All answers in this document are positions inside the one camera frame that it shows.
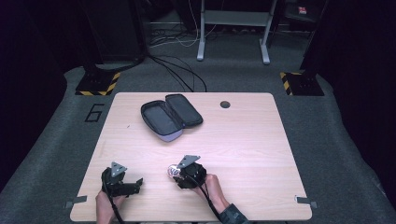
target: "gray carpet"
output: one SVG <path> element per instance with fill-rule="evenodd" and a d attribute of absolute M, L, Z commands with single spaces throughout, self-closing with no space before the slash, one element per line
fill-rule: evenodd
<path fill-rule="evenodd" d="M 320 206 L 313 209 L 310 220 L 301 223 L 396 223 L 395 210 L 375 173 L 343 126 L 332 87 L 318 76 L 325 96 L 288 96 L 283 88 L 279 73 L 299 71 L 307 39 L 277 35 L 269 49 L 271 64 L 263 65 L 259 38 L 231 35 L 208 40 L 203 62 L 196 61 L 197 43 L 189 48 L 161 45 L 149 51 L 182 59 L 205 81 L 207 91 L 274 95 L 306 193 Z M 191 74 L 176 71 L 192 85 Z M 123 91 L 187 91 L 151 59 L 122 72 L 109 96 L 76 96 L 75 87 L 83 74 L 82 68 L 65 74 L 68 88 L 63 101 L 0 194 L 0 223 L 72 223 L 71 209 L 64 204 L 78 194 L 114 95 Z M 204 91 L 199 80 L 195 81 L 195 90 Z M 104 104 L 96 107 L 103 111 L 99 121 L 84 122 L 94 104 Z"/>

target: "desk frame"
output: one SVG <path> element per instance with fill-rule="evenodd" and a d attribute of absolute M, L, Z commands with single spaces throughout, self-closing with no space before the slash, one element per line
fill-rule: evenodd
<path fill-rule="evenodd" d="M 272 19 L 274 17 L 276 1 L 272 1 L 269 12 L 240 12 L 240 11 L 216 11 L 205 10 L 205 0 L 201 3 L 201 37 L 198 47 L 197 60 L 202 61 L 205 54 L 205 25 L 206 24 L 223 24 L 223 25 L 250 25 L 265 27 L 264 35 L 259 40 L 262 50 L 262 62 L 270 64 L 270 57 L 266 42 L 270 32 Z"/>

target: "table leg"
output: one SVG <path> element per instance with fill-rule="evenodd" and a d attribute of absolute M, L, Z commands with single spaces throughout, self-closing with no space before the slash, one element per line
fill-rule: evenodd
<path fill-rule="evenodd" d="M 274 12 L 275 12 L 275 7 L 276 7 L 276 0 L 273 0 L 273 3 L 271 5 L 271 10 L 268 15 L 268 21 L 265 26 L 265 31 L 262 39 L 260 39 L 260 48 L 262 49 L 262 62 L 267 65 L 270 64 L 270 57 L 268 55 L 268 49 L 267 49 L 267 39 L 268 39 L 268 34 L 270 33 L 271 29 L 271 23 L 272 19 L 274 17 Z"/>
<path fill-rule="evenodd" d="M 205 53 L 205 0 L 201 1 L 201 37 L 199 40 L 197 61 L 204 59 Z"/>

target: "open case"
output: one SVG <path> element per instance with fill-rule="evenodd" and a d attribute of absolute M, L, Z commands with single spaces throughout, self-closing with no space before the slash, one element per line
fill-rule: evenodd
<path fill-rule="evenodd" d="M 182 94 L 169 94 L 165 101 L 142 105 L 143 120 L 163 141 L 171 142 L 183 134 L 183 129 L 201 124 L 204 120 Z"/>

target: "cable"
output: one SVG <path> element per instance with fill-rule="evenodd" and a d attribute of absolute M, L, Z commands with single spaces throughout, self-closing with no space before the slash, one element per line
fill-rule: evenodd
<path fill-rule="evenodd" d="M 200 185 L 198 184 L 198 182 L 197 182 L 194 178 L 192 178 L 190 175 L 187 175 L 187 177 L 188 177 L 190 180 L 192 180 L 192 182 L 194 182 L 194 183 L 199 187 L 199 189 L 201 190 L 201 192 L 202 192 L 202 193 L 204 194 L 204 196 L 206 197 L 206 200 L 207 200 L 207 203 L 209 203 L 210 209 L 212 209 L 212 212 L 215 214 L 216 218 L 217 218 L 219 221 L 221 221 L 221 220 L 220 220 L 220 215 L 219 215 L 218 210 L 216 210 L 215 205 L 213 205 L 212 200 L 210 200 L 210 198 L 209 198 L 209 191 L 207 190 L 206 182 L 204 182 L 204 183 L 205 183 L 205 187 L 206 187 L 207 194 L 206 194 L 206 192 L 204 191 L 204 189 L 202 188 L 202 186 L 200 186 Z"/>
<path fill-rule="evenodd" d="M 106 185 L 105 180 L 102 180 L 102 183 L 103 183 L 103 186 Z M 108 198 L 108 200 L 111 203 L 111 207 L 113 208 L 113 211 L 114 211 L 114 214 L 116 215 L 117 220 L 119 221 L 119 223 L 124 224 L 125 222 L 122 220 L 122 217 L 120 215 L 119 209 L 117 208 L 117 206 L 113 202 L 113 197 L 111 197 L 111 195 L 108 194 L 108 191 L 107 191 L 106 187 L 104 187 L 104 189 L 105 189 L 107 198 Z"/>
<path fill-rule="evenodd" d="M 153 57 L 151 55 L 148 56 L 152 61 L 154 61 L 155 63 L 158 63 L 160 65 L 162 65 L 164 68 L 166 68 L 166 70 L 172 75 L 172 77 L 180 84 L 180 86 L 183 88 L 184 91 L 186 91 L 184 89 L 184 86 L 180 83 L 183 82 L 185 86 L 187 86 L 187 88 L 189 88 L 190 91 L 193 91 L 193 89 L 174 71 L 172 70 L 170 67 L 166 66 L 166 64 L 162 63 L 161 61 L 159 61 L 158 58 Z"/>
<path fill-rule="evenodd" d="M 158 57 L 156 57 L 156 56 L 153 56 L 153 55 L 149 55 L 148 56 L 151 60 L 153 60 L 155 63 L 158 63 L 158 64 L 160 64 L 160 65 L 162 65 L 163 67 L 165 67 L 166 68 L 166 70 L 172 75 L 172 77 L 174 77 L 174 79 L 176 79 L 175 77 L 178 77 L 178 79 L 190 90 L 190 91 L 194 91 L 194 89 L 195 89 L 195 81 L 193 80 L 193 87 L 190 87 L 174 70 L 172 70 L 169 66 L 167 66 L 166 65 L 166 63 L 168 63 L 168 64 L 171 64 L 171 65 L 173 65 L 173 66 L 175 66 L 175 67 L 177 67 L 177 68 L 180 68 L 180 69 L 183 69 L 183 70 L 185 70 L 185 71 L 187 71 L 187 72 L 190 72 L 191 74 L 192 74 L 192 77 L 194 78 L 194 77 L 198 77 L 200 80 L 201 80 L 201 82 L 203 83 L 203 85 L 204 85 L 204 87 L 205 87 L 205 92 L 207 92 L 207 86 L 206 86 L 206 84 L 205 84 L 205 82 L 204 82 L 204 80 L 200 77 L 200 76 L 198 76 L 196 73 L 194 73 L 193 71 L 192 71 L 192 69 L 190 68 L 190 66 L 187 64 L 187 63 L 185 63 L 185 62 L 183 62 L 181 59 L 179 59 L 178 57 L 173 57 L 173 56 L 167 56 L 167 55 L 160 55 L 159 57 L 168 57 L 168 58 L 174 58 L 174 59 L 177 59 L 177 60 L 179 60 L 179 61 L 181 61 L 181 62 L 183 62 L 184 64 L 186 64 L 188 67 L 189 67 L 189 69 L 187 69 L 187 68 L 185 68 L 185 67 L 182 67 L 182 66 L 180 66 L 180 65 L 177 65 L 177 64 L 175 64 L 175 63 L 170 63 L 170 62 L 168 62 L 168 61 L 166 61 L 166 60 L 164 60 L 164 59 L 161 59 L 161 58 L 158 58 Z"/>

